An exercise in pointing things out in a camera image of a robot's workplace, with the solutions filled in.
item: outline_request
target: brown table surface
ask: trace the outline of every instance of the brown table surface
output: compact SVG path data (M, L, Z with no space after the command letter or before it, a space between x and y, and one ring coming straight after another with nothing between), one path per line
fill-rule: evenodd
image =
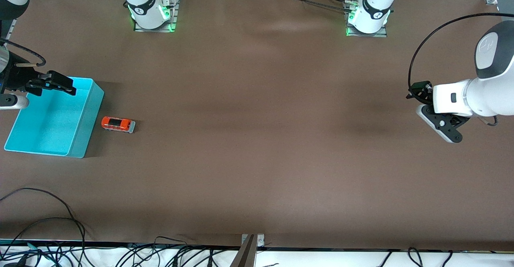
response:
M98 120L132 118L136 132L97 124L84 159L1 151L2 194L54 192L88 240L237 245L261 232L271 246L514 249L514 120L472 119L448 144L405 99L421 40L494 6L396 0L389 37L373 39L346 37L340 12L297 0L182 0L175 33L135 33L122 3L31 0L12 40L44 55L42 71L94 78ZM498 21L440 31L413 81L473 78L474 46ZM16 114L0 113L2 143ZM4 238L66 214L33 192L0 208ZM79 235L54 222L25 238Z

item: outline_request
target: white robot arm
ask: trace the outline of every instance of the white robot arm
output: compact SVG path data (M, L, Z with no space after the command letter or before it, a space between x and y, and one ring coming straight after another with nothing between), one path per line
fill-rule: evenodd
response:
M394 0L357 0L358 4L348 23L362 33L376 33L386 24Z
M434 110L471 117L514 115L514 21L487 31L475 48L477 78L434 86Z
M144 29L156 29L169 20L162 7L169 5L169 0L127 0L132 17Z
M434 86L431 94L429 82L418 82L426 91L417 90L432 98L432 104L417 109L418 115L449 143L462 140L457 128L470 117L494 116L495 123L489 125L496 125L496 115L514 115L513 63L514 20L506 20L489 29L477 43L477 78Z
M127 3L132 17L143 29L156 29L169 20L169 11L163 10L163 5L169 5L169 0L127 0ZM20 17L28 4L29 0L0 0L0 20ZM56 71L49 71L46 74L35 71L34 67L42 66L44 62L28 63L27 60L8 51L3 43L24 49L22 46L0 39L3 41L0 44L0 110L26 108L29 104L26 97L4 94L5 90L41 95L42 89L52 89L75 95L76 90L70 78Z

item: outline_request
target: mounting plate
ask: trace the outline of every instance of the mounting plate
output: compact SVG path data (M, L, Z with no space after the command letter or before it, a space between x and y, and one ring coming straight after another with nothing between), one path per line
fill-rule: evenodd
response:
M136 21L134 21L134 31L136 32L157 32L157 33L170 33L175 32L175 28L177 27L177 17L178 17L178 7L180 0L169 0L170 9L163 10L164 14L169 15L169 20L164 22L160 27L156 29L144 29L139 26Z
M363 33L361 31L358 31L358 29L355 28L355 26L351 23L349 23L350 16L352 16L356 11L356 7L359 3L359 0L345 0L343 3L343 8L346 10L349 10L351 12L345 12L345 22L346 22L346 28L347 28L347 36L359 36L359 37L387 37L387 31L386 31L386 25L382 25L380 30L378 30L375 33Z

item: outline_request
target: toy car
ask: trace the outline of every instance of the toy car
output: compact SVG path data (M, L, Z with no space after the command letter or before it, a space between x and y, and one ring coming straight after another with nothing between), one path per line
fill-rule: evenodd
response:
M133 133L136 122L132 119L105 116L102 119L102 128L108 131Z

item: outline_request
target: blue plastic bin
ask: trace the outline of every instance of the blue plastic bin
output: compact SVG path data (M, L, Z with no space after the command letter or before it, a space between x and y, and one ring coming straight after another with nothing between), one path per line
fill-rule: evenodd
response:
M4 146L6 151L83 158L103 99L90 78L70 77L77 95L43 90L27 94Z

